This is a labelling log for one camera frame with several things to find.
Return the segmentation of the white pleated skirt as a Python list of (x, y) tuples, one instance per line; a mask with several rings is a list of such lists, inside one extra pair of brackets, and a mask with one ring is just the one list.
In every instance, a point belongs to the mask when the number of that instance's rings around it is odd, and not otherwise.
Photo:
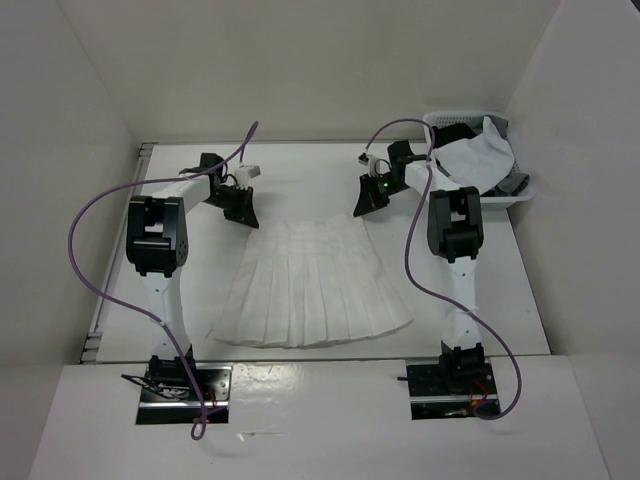
[(363, 220), (341, 214), (252, 231), (210, 335), (234, 346), (307, 349), (377, 339), (412, 321)]

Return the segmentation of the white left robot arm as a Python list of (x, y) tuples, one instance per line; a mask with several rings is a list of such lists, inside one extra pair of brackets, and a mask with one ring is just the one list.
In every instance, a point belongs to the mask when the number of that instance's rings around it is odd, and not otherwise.
[(156, 338), (145, 381), (163, 386), (180, 400), (198, 390), (199, 375), (186, 332), (180, 292), (182, 267), (189, 254), (187, 214), (201, 203), (222, 210), (224, 218), (253, 229), (259, 222), (253, 188), (226, 183), (224, 159), (203, 153), (200, 163), (180, 172), (176, 181), (154, 195), (136, 195), (128, 204), (126, 257), (147, 290), (151, 320), (163, 333)]

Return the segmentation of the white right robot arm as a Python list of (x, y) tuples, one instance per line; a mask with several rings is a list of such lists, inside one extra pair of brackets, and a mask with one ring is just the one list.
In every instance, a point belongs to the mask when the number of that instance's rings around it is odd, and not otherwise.
[[(248, 267), (245, 297), (236, 333), (251, 346), (307, 348), (373, 339), (411, 323), (362, 216), (387, 206), (389, 196), (409, 188), (409, 175), (426, 160), (429, 193), (427, 243), (451, 272), (452, 289), (475, 303), (474, 270), (483, 245), (479, 193), (474, 187), (431, 190), (435, 171), (430, 155), (416, 155), (408, 141), (388, 147), (388, 160), (365, 152), (359, 161), (368, 172), (352, 217), (322, 221), (277, 222), (249, 237), (243, 268)], [(441, 340), (438, 381), (459, 393), (484, 370), (485, 353), (473, 308), (459, 299), (429, 293), (451, 305), (451, 322)]]

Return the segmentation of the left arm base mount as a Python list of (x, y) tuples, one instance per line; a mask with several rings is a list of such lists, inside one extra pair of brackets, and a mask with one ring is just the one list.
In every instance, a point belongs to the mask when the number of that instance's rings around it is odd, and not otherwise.
[[(207, 424), (227, 424), (233, 367), (230, 364), (197, 364), (195, 378), (208, 411)], [(149, 374), (122, 374), (140, 388), (137, 425), (193, 424), (200, 416), (200, 402), (188, 379), (177, 383), (152, 383)]]

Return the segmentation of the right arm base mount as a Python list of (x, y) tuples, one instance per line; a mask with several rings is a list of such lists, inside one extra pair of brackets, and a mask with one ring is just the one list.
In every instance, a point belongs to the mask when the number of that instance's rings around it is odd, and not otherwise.
[(479, 371), (457, 377), (440, 358), (407, 361), (396, 379), (407, 387), (413, 420), (493, 418), (502, 411), (489, 360)]

